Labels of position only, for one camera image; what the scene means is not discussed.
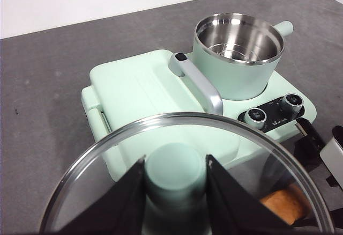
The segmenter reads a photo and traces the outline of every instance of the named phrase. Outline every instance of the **pot handle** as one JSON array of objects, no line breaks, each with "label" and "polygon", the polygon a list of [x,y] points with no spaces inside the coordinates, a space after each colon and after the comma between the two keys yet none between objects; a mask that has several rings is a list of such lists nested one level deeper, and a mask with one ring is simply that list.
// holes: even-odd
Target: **pot handle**
[{"label": "pot handle", "polygon": [[288,20],[274,25],[274,28],[279,31],[282,36],[290,35],[293,32],[293,24]]},{"label": "pot handle", "polygon": [[180,77],[207,113],[223,115],[223,101],[218,90],[183,53],[173,54],[169,69]]}]

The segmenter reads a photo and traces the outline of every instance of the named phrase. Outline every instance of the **mint green pot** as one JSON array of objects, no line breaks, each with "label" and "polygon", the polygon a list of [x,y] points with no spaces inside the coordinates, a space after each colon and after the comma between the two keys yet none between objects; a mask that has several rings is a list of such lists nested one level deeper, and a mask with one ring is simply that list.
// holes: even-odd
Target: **mint green pot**
[{"label": "mint green pot", "polygon": [[261,94],[280,61],[284,36],[293,25],[275,26],[239,13],[221,13],[200,21],[194,32],[193,62],[228,100]]}]

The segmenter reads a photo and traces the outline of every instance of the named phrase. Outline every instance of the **gray surface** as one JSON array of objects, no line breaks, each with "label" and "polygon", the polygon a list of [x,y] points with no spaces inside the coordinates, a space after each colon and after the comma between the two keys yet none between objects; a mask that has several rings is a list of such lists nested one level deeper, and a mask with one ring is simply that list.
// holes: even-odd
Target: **gray surface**
[{"label": "gray surface", "polygon": [[[216,12],[294,24],[277,70],[315,104],[314,125],[329,140],[343,124],[343,5],[334,0],[196,0],[3,39],[2,232],[37,231],[61,176],[94,142],[80,100],[89,71],[156,49],[190,52],[196,22]],[[342,207],[326,175],[314,180],[330,209]]]}]

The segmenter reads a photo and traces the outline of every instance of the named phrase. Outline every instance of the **control knob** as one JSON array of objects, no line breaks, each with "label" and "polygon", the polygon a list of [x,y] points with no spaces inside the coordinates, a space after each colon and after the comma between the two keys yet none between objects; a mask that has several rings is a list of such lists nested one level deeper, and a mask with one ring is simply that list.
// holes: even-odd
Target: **control knob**
[{"label": "control knob", "polygon": [[245,112],[244,122],[257,129],[262,129],[267,120],[267,114],[260,108],[250,108]]},{"label": "control knob", "polygon": [[304,100],[297,94],[289,93],[281,100],[281,109],[287,113],[297,114],[300,112]]}]

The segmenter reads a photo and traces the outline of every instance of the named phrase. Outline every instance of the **control panel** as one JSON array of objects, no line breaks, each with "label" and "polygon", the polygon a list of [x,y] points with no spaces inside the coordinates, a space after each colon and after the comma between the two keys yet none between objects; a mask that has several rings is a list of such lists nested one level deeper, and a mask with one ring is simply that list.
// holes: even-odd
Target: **control panel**
[{"label": "control panel", "polygon": [[268,132],[304,115],[303,103],[299,95],[289,93],[284,97],[250,108],[241,113],[237,119],[263,132]]}]

